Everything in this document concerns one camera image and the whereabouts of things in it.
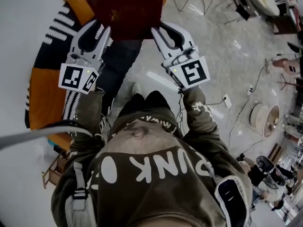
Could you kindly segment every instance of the book cover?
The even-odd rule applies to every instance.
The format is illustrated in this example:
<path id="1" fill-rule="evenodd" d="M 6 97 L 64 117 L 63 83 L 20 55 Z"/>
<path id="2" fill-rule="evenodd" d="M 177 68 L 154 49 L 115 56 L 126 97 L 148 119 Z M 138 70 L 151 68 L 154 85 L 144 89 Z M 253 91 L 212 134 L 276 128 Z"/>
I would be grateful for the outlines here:
<path id="1" fill-rule="evenodd" d="M 87 0 L 96 18 L 110 26 L 113 40 L 152 39 L 159 27 L 163 0 Z"/>

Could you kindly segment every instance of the red book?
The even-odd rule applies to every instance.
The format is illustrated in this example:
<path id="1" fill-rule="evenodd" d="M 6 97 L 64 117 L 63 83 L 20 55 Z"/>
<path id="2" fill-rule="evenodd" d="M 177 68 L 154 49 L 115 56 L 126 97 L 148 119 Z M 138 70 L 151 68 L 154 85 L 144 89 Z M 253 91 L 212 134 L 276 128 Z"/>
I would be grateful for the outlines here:
<path id="1" fill-rule="evenodd" d="M 87 0 L 96 18 L 110 26 L 113 40 L 152 39 L 159 27 L 163 0 Z"/>

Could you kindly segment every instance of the white floor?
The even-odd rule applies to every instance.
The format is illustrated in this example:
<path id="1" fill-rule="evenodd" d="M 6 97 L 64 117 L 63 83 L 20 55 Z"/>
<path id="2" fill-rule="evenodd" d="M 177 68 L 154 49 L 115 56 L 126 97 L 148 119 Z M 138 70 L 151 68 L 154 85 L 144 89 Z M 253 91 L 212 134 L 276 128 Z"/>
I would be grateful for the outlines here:
<path id="1" fill-rule="evenodd" d="M 208 103 L 220 102 L 226 93 L 231 98 L 233 107 L 230 111 L 224 104 L 213 106 L 223 114 L 223 119 L 215 119 L 222 139 L 228 144 L 235 114 L 246 102 L 250 84 L 256 84 L 265 58 L 290 53 L 286 42 L 296 43 L 296 36 L 274 36 L 271 28 L 259 18 L 225 26 L 224 22 L 237 14 L 231 8 L 226 9 L 226 5 L 214 9 L 218 1 L 215 0 L 208 13 L 202 16 L 200 0 L 191 0 L 181 13 L 173 0 L 168 0 L 163 19 L 187 29 L 200 53 L 205 55 L 211 81 L 201 88 Z M 26 130 L 24 110 L 31 68 L 45 33 L 62 4 L 62 0 L 0 0 L 0 135 Z M 129 99 L 129 85 L 133 81 L 141 84 L 145 95 L 153 90 L 162 92 L 177 114 L 179 95 L 150 76 L 154 73 L 170 80 L 160 67 L 162 62 L 154 42 L 144 41 L 141 53 L 118 94 L 110 120 L 115 119 Z M 294 90 L 288 87 L 279 91 L 276 81 L 280 73 L 279 70 L 274 70 L 270 76 L 264 71 L 261 73 L 258 88 L 231 134 L 230 151 L 235 156 L 261 139 L 248 125 L 250 108 L 255 101 L 269 106 L 278 103 L 282 115 L 289 110 Z M 279 131 L 276 130 L 270 139 L 257 144 L 247 155 L 251 158 L 267 155 L 278 137 Z M 0 152 L 0 220 L 7 227 L 55 226 L 50 211 L 53 187 L 49 185 L 44 190 L 42 186 L 41 172 L 49 161 L 45 159 L 45 147 L 41 142 L 29 142 Z"/>

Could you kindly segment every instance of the hoodie sleeve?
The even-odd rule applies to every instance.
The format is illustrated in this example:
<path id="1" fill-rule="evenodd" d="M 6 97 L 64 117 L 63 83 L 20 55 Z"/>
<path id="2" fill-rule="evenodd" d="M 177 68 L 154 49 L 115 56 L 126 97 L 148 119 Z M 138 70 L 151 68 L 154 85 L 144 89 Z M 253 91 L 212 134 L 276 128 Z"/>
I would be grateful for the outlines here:
<path id="1" fill-rule="evenodd" d="M 203 92 L 199 87 L 195 87 L 183 94 L 189 127 L 189 132 L 185 135 L 183 141 L 210 161 L 216 176 L 220 178 L 238 177 L 243 184 L 245 201 L 250 205 L 252 198 L 251 181 L 221 140 L 218 133 L 218 124 L 213 119 Z"/>
<path id="2" fill-rule="evenodd" d="M 103 92 L 91 92 L 88 95 L 81 94 L 79 104 L 75 113 L 75 121 L 87 128 L 94 137 L 82 133 L 72 134 L 70 147 L 70 158 L 65 164 L 58 185 L 52 196 L 51 209 L 56 225 L 67 227 L 65 217 L 65 202 L 77 189 L 76 174 L 73 169 L 74 161 L 82 164 L 84 181 L 87 182 L 86 172 L 92 159 L 104 146 L 104 141 L 100 136 L 100 119 Z"/>

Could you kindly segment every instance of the marble floor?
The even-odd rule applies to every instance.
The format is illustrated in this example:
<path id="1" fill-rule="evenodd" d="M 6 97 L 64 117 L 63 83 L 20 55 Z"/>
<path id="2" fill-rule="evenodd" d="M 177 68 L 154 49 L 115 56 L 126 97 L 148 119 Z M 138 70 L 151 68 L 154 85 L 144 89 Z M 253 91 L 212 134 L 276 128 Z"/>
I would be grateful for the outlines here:
<path id="1" fill-rule="evenodd" d="M 185 1 L 176 0 L 176 3 L 181 7 Z M 204 1 L 208 6 L 210 0 Z M 163 8 L 162 16 L 163 20 L 175 23 L 189 31 L 199 47 L 200 55 L 206 57 L 211 80 L 200 87 L 206 95 L 207 103 L 218 103 L 222 101 L 223 95 L 228 94 L 232 102 L 230 109 L 225 106 L 225 103 L 214 105 L 212 108 L 221 114 L 219 118 L 213 111 L 214 118 L 219 124 L 222 140 L 226 145 L 230 145 L 230 152 L 238 156 L 255 142 L 263 139 L 251 129 L 249 124 L 249 115 L 253 105 L 263 103 L 271 107 L 278 104 L 281 116 L 292 107 L 294 89 L 286 87 L 281 91 L 276 83 L 280 80 L 282 71 L 274 69 L 268 75 L 263 69 L 257 89 L 244 107 L 240 119 L 235 123 L 241 108 L 248 100 L 247 91 L 250 85 L 255 86 L 260 70 L 265 65 L 265 58 L 271 58 L 277 53 L 293 54 L 286 42 L 297 43 L 298 41 L 296 35 L 274 35 L 271 25 L 258 17 L 224 25 L 226 21 L 237 18 L 239 15 L 233 6 L 227 8 L 231 2 L 215 8 L 220 1 L 214 0 L 207 14 L 203 15 L 201 0 L 189 0 L 182 12 L 178 12 L 173 0 L 168 0 Z M 134 81 L 140 83 L 144 96 L 154 90 L 160 91 L 166 97 L 173 113 L 177 115 L 178 92 L 173 87 L 169 87 L 171 83 L 163 85 L 156 80 L 160 76 L 172 82 L 160 66 L 162 62 L 162 55 L 155 42 L 145 40 L 114 102 L 114 109 L 108 117 L 111 123 L 130 99 L 130 85 Z M 279 140 L 280 124 L 269 139 L 256 144 L 246 155 L 252 159 L 259 155 L 267 156 L 274 143 Z M 183 125 L 184 131 L 187 132 L 186 115 L 183 117 Z"/>

